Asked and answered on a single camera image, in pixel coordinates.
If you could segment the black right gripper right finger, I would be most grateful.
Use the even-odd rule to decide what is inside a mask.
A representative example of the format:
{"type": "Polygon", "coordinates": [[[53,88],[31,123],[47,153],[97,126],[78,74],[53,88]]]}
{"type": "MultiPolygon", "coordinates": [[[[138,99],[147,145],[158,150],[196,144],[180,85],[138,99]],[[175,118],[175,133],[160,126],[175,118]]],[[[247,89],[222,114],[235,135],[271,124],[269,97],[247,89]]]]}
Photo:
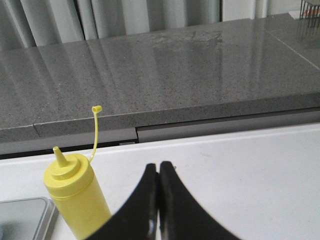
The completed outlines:
{"type": "Polygon", "coordinates": [[[159,170],[160,232],[163,240],[237,240],[212,218],[187,190],[173,164],[159,170]]]}

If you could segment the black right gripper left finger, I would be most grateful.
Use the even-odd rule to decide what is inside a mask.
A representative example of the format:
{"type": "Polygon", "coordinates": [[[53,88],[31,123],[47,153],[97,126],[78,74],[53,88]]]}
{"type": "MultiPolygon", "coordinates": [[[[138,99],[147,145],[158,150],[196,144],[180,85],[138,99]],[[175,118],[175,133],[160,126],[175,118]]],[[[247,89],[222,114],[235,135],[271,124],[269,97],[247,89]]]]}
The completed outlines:
{"type": "Polygon", "coordinates": [[[146,165],[134,191],[122,207],[89,240],[154,240],[158,221],[158,173],[146,165]]]}

